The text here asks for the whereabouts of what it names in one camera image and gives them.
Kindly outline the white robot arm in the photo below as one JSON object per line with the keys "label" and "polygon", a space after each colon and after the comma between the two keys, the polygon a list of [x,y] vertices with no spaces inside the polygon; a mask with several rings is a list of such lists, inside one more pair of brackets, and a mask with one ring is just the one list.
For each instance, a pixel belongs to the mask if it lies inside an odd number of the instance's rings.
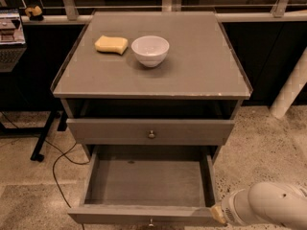
{"label": "white robot arm", "polygon": [[[306,83],[307,49],[273,102],[271,114],[282,118]],[[259,182],[227,195],[210,212],[221,224],[270,223],[291,230],[307,230],[307,191],[289,183]]]}

